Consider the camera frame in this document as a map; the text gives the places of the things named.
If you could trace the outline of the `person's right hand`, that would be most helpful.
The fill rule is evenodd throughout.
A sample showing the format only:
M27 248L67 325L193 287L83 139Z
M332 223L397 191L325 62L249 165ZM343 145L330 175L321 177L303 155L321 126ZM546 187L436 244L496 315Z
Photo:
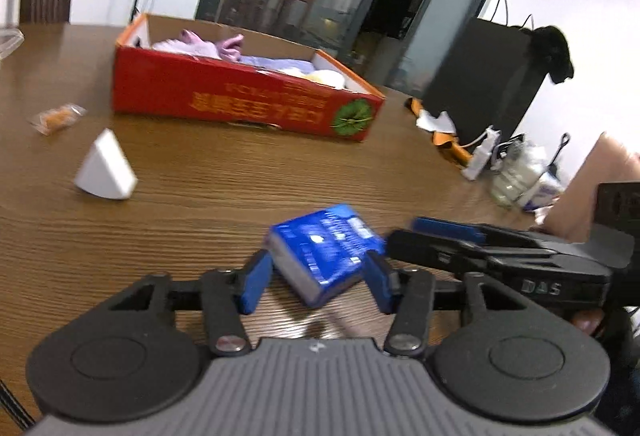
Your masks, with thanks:
M604 319L605 312L600 308L594 308L576 312L570 323L585 334L596 338L603 329Z

